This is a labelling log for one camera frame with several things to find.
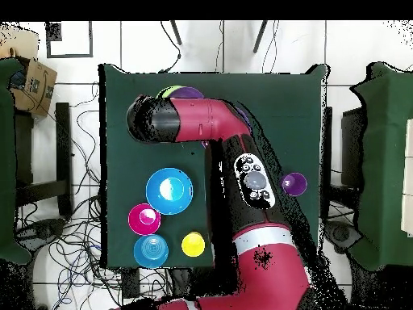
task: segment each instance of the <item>white floor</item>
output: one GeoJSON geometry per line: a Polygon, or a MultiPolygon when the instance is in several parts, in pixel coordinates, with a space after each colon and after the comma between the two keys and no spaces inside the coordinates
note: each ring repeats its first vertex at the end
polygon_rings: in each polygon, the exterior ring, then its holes
{"type": "MultiPolygon", "coordinates": [[[[53,115],[56,102],[68,102],[71,105],[93,98],[98,88],[92,89],[98,81],[98,64],[108,63],[130,73],[158,72],[175,62],[177,50],[171,45],[162,31],[159,22],[95,22],[93,21],[93,58],[53,58],[46,57],[44,23],[20,23],[25,28],[36,31],[40,37],[39,61],[58,72],[50,114],[53,115]]],[[[164,22],[166,30],[175,41],[169,22],[164,22]]],[[[252,48],[260,28],[261,21],[225,21],[225,73],[261,73],[262,63],[269,42],[273,37],[273,22],[270,21],[261,41],[257,54],[252,48]]],[[[413,64],[413,43],[410,32],[402,22],[379,21],[281,21],[277,30],[277,60],[273,67],[275,73],[305,73],[312,65],[327,63],[331,73],[327,80],[327,104],[333,108],[332,131],[332,168],[341,170],[340,119],[343,111],[359,107],[361,104],[349,87],[365,79],[366,66],[370,62],[386,61],[399,68],[406,69],[413,64]]],[[[177,21],[183,45],[181,60],[172,71],[214,71],[216,54],[221,43],[219,21],[177,21]]],[[[61,42],[51,42],[53,54],[87,53],[87,23],[63,22],[61,42]]],[[[222,71],[222,49],[219,52],[218,71],[222,71]]],[[[264,65],[264,72],[269,72],[273,64],[275,49],[269,48],[264,65]]],[[[82,132],[76,124],[80,118],[82,127],[99,143],[98,98],[71,110],[73,139],[90,154],[94,147],[92,139],[82,132]]],[[[34,128],[33,173],[34,182],[47,182],[56,177],[55,124],[51,118],[37,119],[34,128]]],[[[85,173],[85,163],[78,151],[73,148],[73,192],[85,173]]],[[[90,158],[90,168],[100,177],[99,145],[90,158]]],[[[332,181],[340,184],[340,176],[332,174],[332,181]]],[[[75,195],[75,205],[98,191],[97,183],[86,179],[75,195]]],[[[55,199],[38,203],[39,211],[33,220],[50,218],[58,215],[55,199]]],[[[32,205],[24,208],[26,215],[32,205]]],[[[79,211],[75,219],[86,217],[85,210],[79,211]]],[[[99,238],[99,231],[94,231],[99,238]]],[[[334,252],[332,245],[324,242],[323,249],[330,263],[332,273],[344,292],[351,291],[351,274],[346,257],[334,252]]],[[[39,303],[50,308],[58,300],[57,282],[63,266],[69,263],[51,248],[51,255],[62,265],[54,262],[49,255],[48,246],[44,247],[35,262],[35,296],[39,303]]],[[[74,254],[69,260],[73,262],[74,254]]],[[[66,278],[64,272],[60,281],[66,278]]],[[[78,310],[90,293],[90,286],[74,287],[69,298],[75,298],[71,304],[62,304],[57,310],[78,310]]],[[[98,289],[90,297],[90,305],[82,310],[107,310],[115,308],[106,289],[98,289]]]]}

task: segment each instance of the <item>purple cup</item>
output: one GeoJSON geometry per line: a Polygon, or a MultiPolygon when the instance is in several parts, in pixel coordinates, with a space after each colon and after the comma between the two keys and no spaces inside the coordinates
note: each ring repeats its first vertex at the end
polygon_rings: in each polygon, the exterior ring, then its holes
{"type": "Polygon", "coordinates": [[[307,189],[307,180],[302,174],[293,172],[282,178],[281,186],[288,195],[300,196],[307,189]]]}

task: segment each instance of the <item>cardboard box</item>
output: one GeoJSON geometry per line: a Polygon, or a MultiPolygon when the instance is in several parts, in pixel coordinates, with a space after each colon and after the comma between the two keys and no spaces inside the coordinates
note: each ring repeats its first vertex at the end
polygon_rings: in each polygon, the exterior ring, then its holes
{"type": "Polygon", "coordinates": [[[21,111],[48,116],[57,72],[34,59],[16,58],[24,66],[21,78],[25,76],[26,79],[23,80],[22,89],[16,89],[10,83],[10,91],[15,96],[15,107],[21,111]]]}
{"type": "Polygon", "coordinates": [[[29,60],[37,59],[38,49],[37,33],[4,23],[0,24],[0,58],[21,56],[29,60]]]}

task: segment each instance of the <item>blue cup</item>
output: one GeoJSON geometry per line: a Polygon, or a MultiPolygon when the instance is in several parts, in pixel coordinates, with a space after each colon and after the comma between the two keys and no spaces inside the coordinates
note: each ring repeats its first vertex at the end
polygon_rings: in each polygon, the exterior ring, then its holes
{"type": "Polygon", "coordinates": [[[147,269],[161,267],[168,259],[168,244],[157,234],[150,234],[138,239],[133,248],[136,262],[147,269]]]}
{"type": "Polygon", "coordinates": [[[175,215],[186,210],[193,193],[190,178],[174,168],[158,170],[146,184],[148,203],[163,215],[175,215]]]}

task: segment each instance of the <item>tabletop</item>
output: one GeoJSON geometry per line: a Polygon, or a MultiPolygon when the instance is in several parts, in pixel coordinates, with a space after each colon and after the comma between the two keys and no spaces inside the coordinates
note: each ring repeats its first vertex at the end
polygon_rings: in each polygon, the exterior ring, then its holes
{"type": "Polygon", "coordinates": [[[299,172],[307,179],[307,191],[297,200],[310,225],[312,239],[317,241],[321,81],[327,72],[325,65],[317,65],[298,75],[124,73],[112,65],[99,68],[108,267],[139,266],[133,247],[140,236],[129,229],[127,214],[136,204],[146,202],[147,181],[154,172],[165,167],[180,169],[190,177],[194,197],[182,213],[161,216],[156,234],[163,236],[169,246],[169,258],[164,266],[212,266],[203,146],[197,141],[146,145],[134,141],[127,131],[127,109],[139,94],[156,96],[165,87],[175,85],[194,87],[207,98],[223,98],[236,106],[241,102],[255,115],[283,172],[299,172]],[[181,250],[181,240],[191,231],[201,233],[206,241],[205,252],[197,258],[187,257],[181,250]]]}

